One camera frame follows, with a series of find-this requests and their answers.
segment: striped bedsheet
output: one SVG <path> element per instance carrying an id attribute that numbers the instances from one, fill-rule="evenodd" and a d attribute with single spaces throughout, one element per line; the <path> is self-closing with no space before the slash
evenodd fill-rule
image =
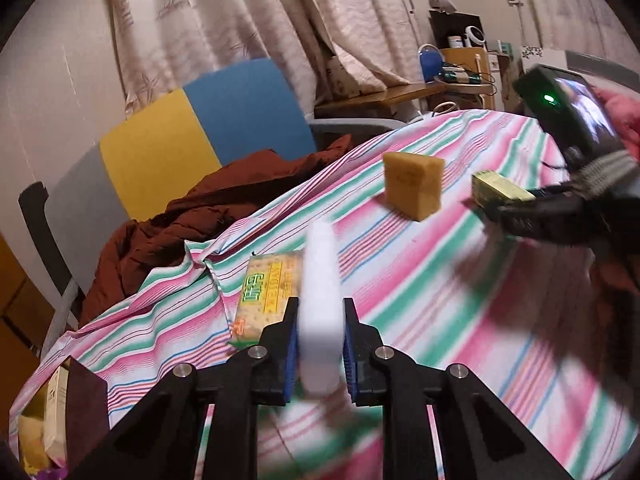
<path id="1" fill-rule="evenodd" d="M 385 206 L 386 151 L 447 161 L 439 213 L 413 222 Z M 12 407 L 14 451 L 17 415 L 66 356 L 108 382 L 112 426 L 175 364 L 223 362 L 252 252 L 299 249 L 306 224 L 328 216 L 344 295 L 361 320 L 422 364 L 467 364 L 574 478 L 592 478 L 629 448 L 638 427 L 630 390 L 602 365 L 588 253 L 506 238 L 468 204 L 478 170 L 524 187 L 564 179 L 541 161 L 562 163 L 536 121 L 484 110 L 425 120 L 357 147 L 216 240 L 186 242 L 180 266 L 153 270 L 135 296 L 63 335 Z M 259 418 L 261 479 L 382 477 L 382 412 L 356 409 L 345 388 L 261 408 Z"/>

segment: yellow panel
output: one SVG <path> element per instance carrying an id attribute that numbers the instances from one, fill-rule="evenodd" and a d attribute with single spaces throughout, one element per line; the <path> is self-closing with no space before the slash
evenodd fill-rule
<path id="1" fill-rule="evenodd" d="M 124 209 L 136 220 L 164 212 L 221 166 L 181 89 L 111 130 L 100 151 Z"/>

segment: metal screw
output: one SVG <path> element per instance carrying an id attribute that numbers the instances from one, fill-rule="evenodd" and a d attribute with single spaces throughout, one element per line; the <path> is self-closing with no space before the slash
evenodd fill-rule
<path id="1" fill-rule="evenodd" d="M 249 357 L 253 359 L 262 359 L 265 355 L 267 355 L 267 349 L 261 345 L 255 345 L 249 348 L 248 351 Z"/>
<path id="2" fill-rule="evenodd" d="M 464 379 L 469 375 L 469 368 L 465 365 L 454 364 L 449 367 L 449 373 L 459 379 Z"/>
<path id="3" fill-rule="evenodd" d="M 394 349 L 391 348 L 391 346 L 379 346 L 378 348 L 376 348 L 376 355 L 380 359 L 384 359 L 385 361 L 387 359 L 391 359 L 394 356 L 394 354 L 395 354 Z"/>
<path id="4" fill-rule="evenodd" d="M 193 372 L 193 366 L 189 363 L 180 363 L 174 366 L 174 375 L 176 377 L 186 377 L 191 372 Z"/>

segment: pink cloth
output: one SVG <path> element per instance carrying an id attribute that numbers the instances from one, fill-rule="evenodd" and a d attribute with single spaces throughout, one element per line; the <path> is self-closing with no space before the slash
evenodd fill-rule
<path id="1" fill-rule="evenodd" d="M 640 101 L 611 90 L 594 90 L 626 148 L 640 160 Z"/>

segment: white foam block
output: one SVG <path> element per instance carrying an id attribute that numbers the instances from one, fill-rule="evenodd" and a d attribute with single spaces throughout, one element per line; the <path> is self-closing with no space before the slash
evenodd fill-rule
<path id="1" fill-rule="evenodd" d="M 300 381 L 308 394 L 325 396 L 340 385 L 344 345 L 344 304 L 334 230 L 317 220 L 306 230 L 298 346 Z"/>

